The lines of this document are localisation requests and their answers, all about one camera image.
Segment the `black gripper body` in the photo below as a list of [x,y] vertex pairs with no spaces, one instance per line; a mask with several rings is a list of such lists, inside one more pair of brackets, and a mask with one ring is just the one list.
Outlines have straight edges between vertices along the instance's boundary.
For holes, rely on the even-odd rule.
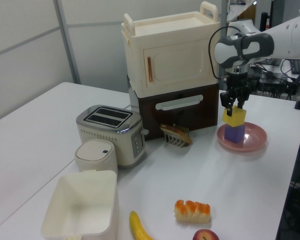
[[234,88],[234,97],[237,97],[238,90],[248,84],[248,73],[247,72],[235,72],[227,73],[228,78],[226,80],[227,90],[229,88]]

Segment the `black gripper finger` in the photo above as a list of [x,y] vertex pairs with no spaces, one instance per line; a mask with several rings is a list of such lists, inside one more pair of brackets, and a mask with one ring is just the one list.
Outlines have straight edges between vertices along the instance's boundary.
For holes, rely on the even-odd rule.
[[220,101],[221,105],[226,109],[226,114],[231,117],[235,102],[235,89],[231,87],[227,91],[220,93]]
[[251,94],[251,87],[249,84],[246,84],[244,86],[241,86],[238,89],[237,92],[237,107],[240,109],[243,109],[243,105],[245,104],[245,101],[247,101],[249,99],[249,96]]

